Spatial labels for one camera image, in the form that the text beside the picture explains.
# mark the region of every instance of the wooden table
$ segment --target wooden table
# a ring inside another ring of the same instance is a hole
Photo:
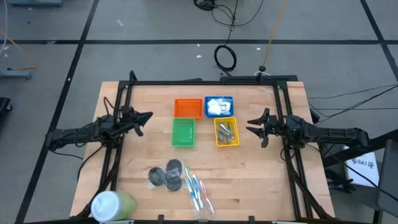
[[[114,104],[117,86],[118,82],[102,84],[94,118],[106,114],[104,96]],[[311,122],[303,83],[288,82],[288,86],[293,114]],[[217,147],[213,119],[203,117],[196,122],[193,148],[172,147],[174,99],[211,95],[234,98],[240,145]],[[280,98],[285,109],[281,91]],[[272,87],[139,85],[132,88],[131,105],[140,112],[154,112],[142,128],[143,137],[131,131],[124,138],[117,191],[131,194],[136,199],[137,207],[131,219],[156,220],[158,215],[165,215],[166,220],[248,220],[248,216],[254,215],[256,220],[294,220],[286,164],[279,156],[281,137],[269,136],[269,145],[264,149],[261,140],[245,128],[250,126],[247,121],[260,117],[265,107],[270,108],[271,114],[277,114]],[[88,144],[85,157],[99,145]],[[105,150],[101,150],[82,169],[71,215],[80,212],[96,192],[104,153]],[[185,184],[177,192],[168,191],[166,187],[148,189],[148,171],[155,166],[165,167],[173,158],[181,159],[193,174],[205,181],[216,211],[213,217],[208,210],[194,211]],[[319,152],[306,147],[302,149],[302,159],[309,190],[333,216]],[[298,196],[304,217],[305,207],[299,189]]]

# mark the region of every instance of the gray floor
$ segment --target gray floor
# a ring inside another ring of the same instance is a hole
[[[19,40],[78,40],[92,4],[69,0],[57,7],[9,6],[9,36]],[[222,1],[233,7],[234,1]],[[240,1],[237,20],[248,20],[260,1]],[[398,3],[368,1],[385,39],[398,39]],[[261,13],[250,24],[237,27],[232,39],[268,39],[282,1],[265,0]],[[222,13],[216,13],[227,19]],[[209,12],[192,1],[99,2],[87,39],[158,40],[225,39],[228,28],[217,24]],[[376,35],[357,0],[289,0],[276,39],[376,40]],[[85,45],[72,80],[58,128],[83,126],[92,120],[101,82],[127,79],[133,69],[139,80],[218,80],[220,70],[213,59],[217,45]],[[52,119],[65,77],[77,45],[22,45],[38,64],[32,80],[0,80],[0,96],[12,99],[14,110],[0,135],[0,223],[12,223],[25,194],[39,156],[44,135]],[[253,75],[262,63],[267,45],[231,44],[238,56],[233,75]],[[390,45],[398,57],[398,45]],[[10,46],[0,55],[0,69],[29,65]],[[220,52],[221,63],[230,56]],[[329,96],[397,83],[380,45],[273,45],[267,72],[298,75],[308,96]],[[319,108],[344,108],[379,91],[322,101],[310,100]],[[397,107],[396,90],[369,102],[370,107]],[[359,127],[370,137],[398,127],[396,111],[350,111],[322,123],[330,127]],[[84,149],[72,146],[62,152],[82,156]],[[382,151],[377,152],[378,160]],[[81,161],[49,154],[26,217],[27,222],[67,218],[76,188]],[[332,193],[338,218],[371,222],[373,211],[349,198]],[[386,215],[383,223],[396,223]]]

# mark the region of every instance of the green basket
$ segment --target green basket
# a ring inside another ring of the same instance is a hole
[[[192,147],[195,143],[195,119],[174,118],[172,146]]]

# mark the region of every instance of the black disc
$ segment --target black disc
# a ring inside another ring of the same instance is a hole
[[[166,174],[166,187],[171,191],[180,190],[182,185],[181,178],[171,173]]]
[[[178,159],[170,160],[166,165],[166,172],[178,171],[178,176],[182,173],[182,164]]]
[[[148,173],[149,181],[155,185],[160,186],[165,183],[165,174],[159,167],[153,167]]]

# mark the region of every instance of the orange basket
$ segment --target orange basket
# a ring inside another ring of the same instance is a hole
[[[202,99],[175,99],[174,117],[176,118],[195,118],[203,117]]]

